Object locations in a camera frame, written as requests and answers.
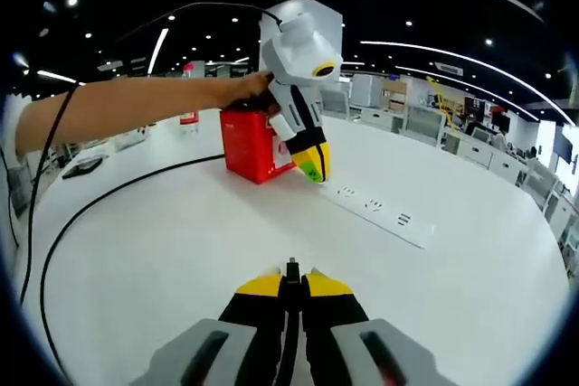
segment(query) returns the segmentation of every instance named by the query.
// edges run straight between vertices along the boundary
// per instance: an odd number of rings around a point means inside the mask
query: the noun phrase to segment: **red box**
[[[223,110],[221,132],[227,169],[243,178],[261,184],[294,167],[264,113]]]

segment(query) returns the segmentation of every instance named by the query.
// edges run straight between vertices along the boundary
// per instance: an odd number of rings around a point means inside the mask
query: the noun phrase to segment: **power strip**
[[[358,191],[351,185],[326,182],[320,186],[323,197],[340,207],[391,232],[395,236],[426,249],[432,239],[435,226],[417,219],[409,210]]]

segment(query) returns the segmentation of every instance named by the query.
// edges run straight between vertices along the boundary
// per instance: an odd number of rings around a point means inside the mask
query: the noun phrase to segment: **person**
[[[492,138],[492,145],[503,153],[507,152],[507,132],[504,129],[501,128]]]
[[[186,112],[225,108],[237,100],[259,97],[270,79],[266,72],[259,72],[241,79],[124,78],[79,86],[56,129],[52,145],[112,137]],[[16,251],[25,250],[26,245],[9,198],[9,176],[22,170],[27,153],[43,149],[66,95],[35,102],[30,97],[10,96],[4,102],[0,136],[5,160],[5,165],[0,165],[0,201],[3,201],[0,237],[8,275],[15,272]]]

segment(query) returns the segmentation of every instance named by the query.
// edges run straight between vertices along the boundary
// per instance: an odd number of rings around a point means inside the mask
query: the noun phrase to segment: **black phone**
[[[81,176],[81,175],[90,174],[97,167],[99,167],[101,163],[102,163],[102,157],[94,159],[94,160],[90,160],[89,162],[80,163],[78,165],[75,165],[66,174],[64,174],[62,176],[62,179],[67,180],[67,179],[72,178],[74,176]]]

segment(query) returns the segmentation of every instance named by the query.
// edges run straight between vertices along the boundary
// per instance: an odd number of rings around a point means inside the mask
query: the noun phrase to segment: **white table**
[[[297,172],[256,186],[217,160],[155,176],[88,211],[54,254],[46,312],[72,378],[133,381],[156,349],[217,317],[239,285],[293,256],[302,272],[316,266],[347,282],[370,318],[385,318],[430,349],[451,380],[514,382],[568,296],[561,254],[533,200],[407,137],[333,118],[325,118],[325,131],[333,179],[436,222],[428,249],[323,199]],[[39,280],[64,223],[129,179],[221,151],[217,114],[204,112],[196,137],[161,123],[93,174],[49,188],[35,214],[24,306],[46,348]]]

